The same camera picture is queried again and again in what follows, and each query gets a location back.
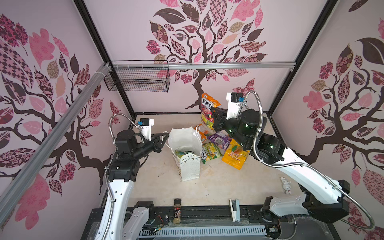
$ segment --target white toy figure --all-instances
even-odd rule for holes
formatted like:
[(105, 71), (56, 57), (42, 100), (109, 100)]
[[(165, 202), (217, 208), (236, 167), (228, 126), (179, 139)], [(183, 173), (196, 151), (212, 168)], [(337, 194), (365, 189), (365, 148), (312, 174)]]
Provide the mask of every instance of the white toy figure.
[(291, 181), (287, 181), (285, 177), (281, 177), (280, 179), (283, 183), (283, 189), (285, 190), (285, 194), (291, 194)]

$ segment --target white gift bag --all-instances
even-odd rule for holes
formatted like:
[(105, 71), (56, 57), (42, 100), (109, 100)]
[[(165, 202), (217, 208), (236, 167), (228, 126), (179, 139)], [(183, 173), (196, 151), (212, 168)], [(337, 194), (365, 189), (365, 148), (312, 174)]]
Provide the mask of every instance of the white gift bag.
[[(169, 133), (167, 145), (172, 151), (176, 166), (179, 169), (181, 181), (188, 181), (200, 177), (200, 155), (203, 150), (201, 137), (198, 130), (189, 128), (173, 129)], [(175, 151), (192, 151), (181, 158), (177, 157)]]

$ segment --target marble surface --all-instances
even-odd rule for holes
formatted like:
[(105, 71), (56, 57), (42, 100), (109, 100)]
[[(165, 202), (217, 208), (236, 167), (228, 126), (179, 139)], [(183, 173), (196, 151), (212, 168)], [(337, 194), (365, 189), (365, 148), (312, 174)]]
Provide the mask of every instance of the marble surface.
[[(200, 123), (199, 114), (139, 115), (153, 118), (152, 133), (170, 132), (172, 128), (186, 128)], [(273, 134), (268, 122), (265, 133)], [(140, 168), (128, 206), (138, 201), (153, 201), (155, 206), (171, 206), (175, 198), (182, 205), (227, 205), (228, 199), (239, 199), (240, 204), (263, 204), (266, 197), (282, 196), (284, 190), (280, 177), (292, 181), (292, 194), (299, 194), (298, 184), (277, 169), (267, 167), (252, 156), (241, 170), (213, 159), (200, 163), (200, 178), (181, 182), (172, 153), (166, 146), (161, 153), (150, 153), (147, 162)]]

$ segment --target wire basket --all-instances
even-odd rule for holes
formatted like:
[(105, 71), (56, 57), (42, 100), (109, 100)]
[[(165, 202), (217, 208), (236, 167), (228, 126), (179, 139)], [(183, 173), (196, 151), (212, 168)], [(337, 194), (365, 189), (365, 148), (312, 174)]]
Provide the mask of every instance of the wire basket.
[(124, 64), (114, 63), (114, 71), (109, 72), (104, 78), (109, 91), (118, 91), (120, 87), (116, 82), (120, 81), (124, 91), (168, 92), (170, 83), (168, 61), (154, 61), (155, 64), (153, 60), (114, 62)]

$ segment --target wall mural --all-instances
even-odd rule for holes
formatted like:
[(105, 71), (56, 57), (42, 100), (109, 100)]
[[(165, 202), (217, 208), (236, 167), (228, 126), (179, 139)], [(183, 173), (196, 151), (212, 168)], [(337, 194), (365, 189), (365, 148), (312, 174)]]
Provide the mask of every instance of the wall mural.
[[(31, 140), (36, 146), (40, 145), (91, 76), (88, 64), (80, 69), (75, 54), (71, 54), (65, 44), (46, 29), (40, 29), (40, 34), (32, 33), (32, 36), (28, 36), (19, 23), (15, 24), (5, 15), (1, 15), (0, 37), (4, 40), (0, 39), (1, 82), (5, 88), (3, 93), (8, 94), (0, 96), (0, 149), (6, 147), (14, 137), (20, 140), (18, 145), (14, 144), (14, 149), (0, 154), (0, 178), (14, 178), (21, 171), (19, 166), (27, 163), (35, 152), (35, 149), (20, 147), (23, 145), (21, 141)], [(27, 48), (28, 40), (36, 61), (35, 66), (29, 66), (15, 50), (18, 46)], [(54, 56), (56, 47), (59, 55)], [(50, 61), (46, 69), (41, 68), (44, 61)], [(98, 99), (100, 90), (101, 85), (98, 85), (65, 133), (66, 142), (50, 155), (50, 159), (54, 161), (48, 160), (50, 163), (43, 166), (50, 169), (47, 176), (38, 174), (20, 199), (15, 221), (26, 218), (27, 229), (38, 222), (38, 211), (47, 206), (46, 200), (50, 198), (50, 191), (62, 195), (62, 185), (73, 180), (77, 169), (96, 168), (101, 191), (104, 167), (109, 159), (101, 161), (83, 154), (83, 147), (88, 146), (87, 139), (92, 137), (89, 130), (100, 124), (98, 117), (104, 101), (103, 98)], [(112, 113), (120, 111), (112, 101), (109, 103)], [(119, 119), (115, 118), (113, 123), (119, 123)]]
[[(357, 0), (350, 12), (367, 1)], [(384, 21), (380, 19), (379, 35), (384, 39)], [(378, 113), (384, 109), (384, 42), (377, 38), (362, 38), (362, 56), (354, 54), (348, 44), (338, 57), (336, 64), (329, 61), (320, 67), (320, 80), (314, 82), (313, 91), (303, 97), (303, 102), (313, 110), (308, 116), (313, 121), (316, 140), (308, 156), (303, 160), (314, 163), (324, 145), (335, 145), (332, 154), (340, 154), (340, 164), (353, 161), (351, 178), (355, 185), (364, 183), (368, 192), (384, 205), (384, 176), (369, 168), (384, 170), (384, 150), (370, 146), (372, 142), (384, 144), (384, 119)], [(374, 69), (364, 68), (365, 61), (375, 64)], [(356, 162), (361, 155), (364, 168)], [(359, 209), (350, 203), (348, 220), (366, 227), (365, 218)], [(364, 233), (364, 239), (384, 240), (384, 229), (376, 227), (371, 232), (350, 228), (354, 233)]]
[[(171, 63), (260, 62), (267, 55), (254, 53), (266, 45), (265, 41), (255, 41), (263, 31), (258, 29), (263, 11), (261, 7), (255, 10), (260, 0), (228, 0), (232, 3), (231, 9), (235, 8), (232, 15), (227, 14), (227, 0), (210, 0), (209, 4), (208, 0), (160, 2), (170, 8), (154, 14), (162, 17), (167, 24), (150, 21), (151, 31), (157, 41), (149, 40), (146, 49), (156, 55), (155, 63), (161, 64), (164, 60)], [(175, 28), (174, 25), (179, 23), (184, 26)], [(246, 69), (227, 69), (226, 73), (216, 69), (170, 70), (175, 81), (192, 83), (197, 91), (197, 100), (186, 108), (200, 106), (201, 94), (204, 93), (203, 80), (216, 81), (221, 77), (224, 81), (230, 81), (230, 78), (246, 73), (249, 73)], [(245, 88), (241, 88), (242, 92), (253, 89), (253, 83), (251, 80)]]

